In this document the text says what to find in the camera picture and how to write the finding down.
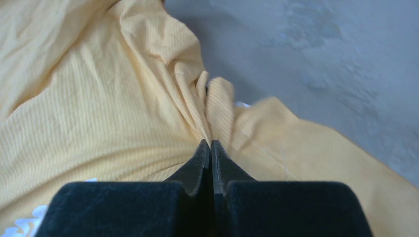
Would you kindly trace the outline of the orange Mickey Mouse pillowcase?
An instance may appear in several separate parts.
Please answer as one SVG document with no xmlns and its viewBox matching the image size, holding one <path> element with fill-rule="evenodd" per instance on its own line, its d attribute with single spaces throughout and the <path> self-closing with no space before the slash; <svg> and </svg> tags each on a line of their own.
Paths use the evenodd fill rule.
<svg viewBox="0 0 419 237">
<path fill-rule="evenodd" d="M 0 3 L 0 234 L 31 237 L 72 181 L 162 181 L 201 140 L 257 180 L 336 180 L 377 237 L 419 234 L 419 190 L 275 97 L 235 104 L 161 0 Z"/>
</svg>

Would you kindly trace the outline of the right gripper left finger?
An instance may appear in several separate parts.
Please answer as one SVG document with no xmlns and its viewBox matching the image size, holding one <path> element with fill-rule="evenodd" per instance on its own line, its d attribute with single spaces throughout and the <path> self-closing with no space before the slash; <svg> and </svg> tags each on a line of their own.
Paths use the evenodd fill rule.
<svg viewBox="0 0 419 237">
<path fill-rule="evenodd" d="M 210 148 L 160 182 L 72 182 L 53 197 L 39 237 L 210 237 Z"/>
</svg>

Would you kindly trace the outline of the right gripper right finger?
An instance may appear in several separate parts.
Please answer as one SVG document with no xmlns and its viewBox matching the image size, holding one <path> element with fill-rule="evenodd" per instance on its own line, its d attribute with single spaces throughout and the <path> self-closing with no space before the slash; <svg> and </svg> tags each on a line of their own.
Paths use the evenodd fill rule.
<svg viewBox="0 0 419 237">
<path fill-rule="evenodd" d="M 211 143 L 217 237 L 370 237 L 354 192 L 344 183 L 257 181 L 222 144 Z"/>
</svg>

